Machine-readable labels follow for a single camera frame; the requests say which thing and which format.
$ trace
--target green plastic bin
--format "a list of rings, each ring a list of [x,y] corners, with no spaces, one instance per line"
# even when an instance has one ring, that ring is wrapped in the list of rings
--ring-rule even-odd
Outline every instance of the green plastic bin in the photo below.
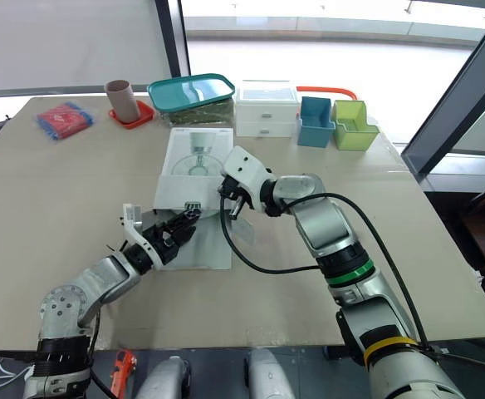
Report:
[[[339,150],[366,151],[380,132],[377,126],[366,122],[364,101],[335,101],[331,119],[336,123],[335,142]]]

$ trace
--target orange tool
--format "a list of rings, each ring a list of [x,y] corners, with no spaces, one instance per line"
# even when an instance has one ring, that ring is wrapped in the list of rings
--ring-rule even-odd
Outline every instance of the orange tool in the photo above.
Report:
[[[119,399],[125,398],[126,382],[128,377],[135,370],[137,358],[132,351],[123,349],[117,352],[114,370],[111,373],[111,392]]]

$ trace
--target robotic arm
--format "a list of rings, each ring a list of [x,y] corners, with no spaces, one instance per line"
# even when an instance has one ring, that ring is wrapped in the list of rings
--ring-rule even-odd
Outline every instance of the robotic arm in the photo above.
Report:
[[[34,373],[23,399],[82,398],[90,383],[90,324],[100,308],[122,296],[152,268],[174,259],[194,234],[200,209],[189,209],[162,224],[143,229],[140,207],[125,204],[123,225],[129,243],[54,288],[40,308],[42,327]]]
[[[244,204],[279,216],[294,200],[320,194],[315,175],[277,178],[241,147],[223,166],[222,197],[235,201],[236,219]],[[340,208],[327,198],[309,199],[288,209],[328,289],[341,306],[336,314],[345,345],[370,375],[374,399],[456,399],[463,394],[443,370],[417,349],[414,328],[383,274],[374,266]]]

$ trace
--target blue plastic bin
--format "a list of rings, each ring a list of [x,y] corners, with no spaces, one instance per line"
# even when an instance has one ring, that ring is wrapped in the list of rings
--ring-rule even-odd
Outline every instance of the blue plastic bin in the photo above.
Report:
[[[335,133],[335,122],[332,122],[330,117],[329,98],[302,97],[298,145],[326,148],[331,135]]]

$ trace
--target white drawer organizer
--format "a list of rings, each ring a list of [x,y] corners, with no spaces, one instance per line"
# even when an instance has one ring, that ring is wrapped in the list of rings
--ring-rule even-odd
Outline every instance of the white drawer organizer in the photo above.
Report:
[[[299,107],[289,81],[242,81],[235,100],[235,134],[290,137],[298,129]]]

